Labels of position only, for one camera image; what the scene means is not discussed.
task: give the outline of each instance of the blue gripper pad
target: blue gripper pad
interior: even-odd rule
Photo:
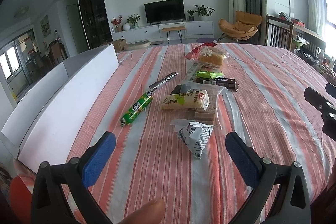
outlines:
[[[115,147],[116,137],[110,133],[89,158],[82,171],[82,182],[86,188],[95,185]]]
[[[325,91],[336,99],[336,86],[331,83],[325,85]]]
[[[236,132],[231,132],[226,135],[225,147],[245,184],[255,188],[259,181],[259,170],[247,151],[247,149],[251,148],[246,146]]]

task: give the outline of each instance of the green sausage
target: green sausage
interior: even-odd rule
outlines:
[[[145,92],[139,100],[135,102],[135,104],[121,117],[120,126],[124,126],[130,124],[134,121],[134,119],[140,114],[142,110],[149,105],[149,103],[153,100],[153,92],[147,91]]]

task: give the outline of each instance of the white vase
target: white vase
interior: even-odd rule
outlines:
[[[201,16],[201,21],[208,21],[209,20],[209,16]]]
[[[129,23],[125,23],[125,24],[123,25],[123,30],[124,30],[124,31],[128,31],[130,28],[131,28],[131,24],[129,24]]]

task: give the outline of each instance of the barcode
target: barcode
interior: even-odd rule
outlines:
[[[216,85],[216,81],[205,81],[205,80],[203,80],[203,84]]]

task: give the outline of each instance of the white drawer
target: white drawer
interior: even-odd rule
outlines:
[[[126,39],[126,43],[132,43],[135,41],[134,30],[129,30],[125,32],[117,32],[112,35],[113,40]]]
[[[134,29],[135,41],[141,41],[159,37],[160,37],[160,31],[158,26],[149,26],[145,28]]]
[[[212,22],[186,22],[187,35],[213,34]]]

